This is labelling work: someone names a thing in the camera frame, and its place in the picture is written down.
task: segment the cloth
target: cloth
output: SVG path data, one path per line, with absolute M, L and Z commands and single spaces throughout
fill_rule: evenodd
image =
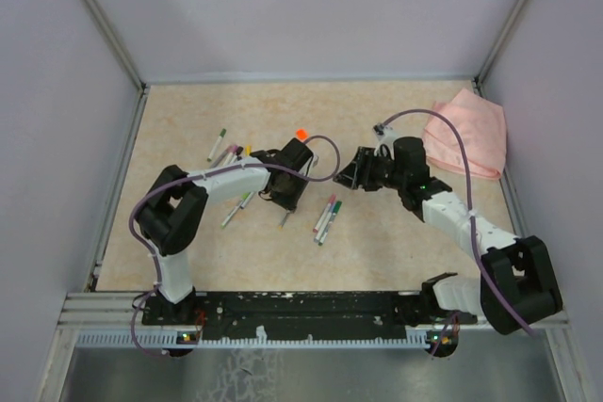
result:
M 449 103 L 435 103 L 433 110 L 448 118 L 459 131 L 471 175 L 500 179 L 507 156 L 507 125 L 502 107 L 463 88 Z M 443 121 L 436 117 L 429 119 L 423 142 L 431 163 L 464 174 L 458 142 Z

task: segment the red marker cap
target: red marker cap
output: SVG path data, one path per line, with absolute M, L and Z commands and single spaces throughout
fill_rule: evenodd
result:
M 310 137 L 310 135 L 306 132 L 305 129 L 298 129 L 295 133 L 295 136 L 298 138 L 299 141 L 305 141 L 308 137 Z

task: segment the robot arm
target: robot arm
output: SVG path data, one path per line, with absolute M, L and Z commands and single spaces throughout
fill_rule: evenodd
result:
M 280 151 L 252 153 L 251 156 L 227 167 L 272 164 L 305 171 L 311 165 L 313 157 L 310 149 L 294 138 Z M 161 172 L 149 191 L 183 178 L 202 176 L 209 171 L 215 170 L 186 173 L 172 165 Z M 206 206 L 249 192 L 265 192 L 269 194 L 272 202 L 287 211 L 294 211 L 307 184 L 307 181 L 278 169 L 233 169 L 210 178 L 202 177 L 174 186 L 150 198 L 140 209 L 135 220 L 143 237 L 157 252 L 162 276 L 160 295 L 167 302 L 176 305 L 194 293 L 187 247 L 199 229 Z
M 373 128 L 379 146 L 359 147 L 352 162 L 334 180 L 350 189 L 397 190 L 404 207 L 421 221 L 451 237 L 471 258 L 471 223 L 477 226 L 481 263 L 498 290 L 528 323 L 562 309 L 562 298 L 545 244 L 537 237 L 519 238 L 484 217 L 470 213 L 465 204 L 442 181 L 431 177 L 423 141 L 398 137 L 389 126 Z M 485 315 L 500 333 L 518 329 L 484 279 L 446 274 L 430 286 L 439 308 Z

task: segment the white wall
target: white wall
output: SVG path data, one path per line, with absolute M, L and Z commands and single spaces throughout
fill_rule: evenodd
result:
M 505 108 L 509 170 L 603 396 L 603 0 L 533 0 L 485 92 Z
M 514 0 L 99 0 L 149 82 L 474 76 Z
M 32 400 L 81 290 L 136 90 L 79 0 L 0 0 L 0 399 Z

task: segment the beige tabletop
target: beige tabletop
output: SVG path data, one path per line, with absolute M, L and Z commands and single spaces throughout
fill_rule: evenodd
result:
M 127 230 L 128 215 L 159 172 L 176 164 L 205 169 L 205 159 L 222 127 L 222 143 L 251 144 L 254 150 L 282 148 L 299 128 L 332 138 L 342 166 L 358 146 L 375 146 L 371 128 L 413 107 L 448 102 L 468 81 L 318 82 L 216 84 L 152 87 L 106 249 L 98 290 L 143 290 L 155 280 L 146 249 Z M 393 127 L 420 137 L 424 115 L 398 119 Z M 318 154 L 315 175 L 334 169 L 334 153 L 324 142 L 310 143 Z M 464 176 L 441 169 L 432 174 L 464 199 Z M 499 227 L 511 221 L 498 182 L 475 180 L 477 209 Z M 343 201 L 323 247 L 312 228 L 329 196 Z M 310 184 L 298 210 L 282 230 L 285 211 L 253 199 L 224 230 L 220 223 L 238 199 L 204 212 L 189 261 L 197 290 L 333 291 L 418 289 L 443 272 L 478 274 L 472 260 L 433 227 L 401 205 L 395 191 L 350 191 L 333 182 Z

